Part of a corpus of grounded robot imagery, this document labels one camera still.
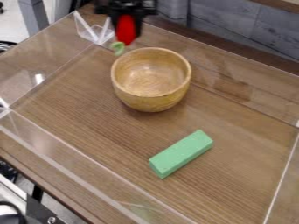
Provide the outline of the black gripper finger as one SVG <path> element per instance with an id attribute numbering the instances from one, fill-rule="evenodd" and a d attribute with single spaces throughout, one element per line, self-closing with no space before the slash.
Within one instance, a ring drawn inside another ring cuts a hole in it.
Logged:
<path id="1" fill-rule="evenodd" d="M 111 14 L 111 23 L 112 23 L 112 26 L 113 26 L 113 32 L 116 34 L 117 32 L 117 20 L 119 20 L 119 14 L 115 13 L 115 14 Z"/>
<path id="2" fill-rule="evenodd" d="M 141 35 L 143 31 L 143 20 L 144 16 L 143 15 L 135 15 L 135 37 L 139 38 Z"/>

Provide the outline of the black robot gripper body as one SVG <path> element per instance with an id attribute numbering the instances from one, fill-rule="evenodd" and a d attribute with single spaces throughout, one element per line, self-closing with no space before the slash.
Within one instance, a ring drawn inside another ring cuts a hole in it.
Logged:
<path id="1" fill-rule="evenodd" d="M 143 17 L 157 14 L 159 0 L 93 0 L 96 14 L 139 14 Z"/>

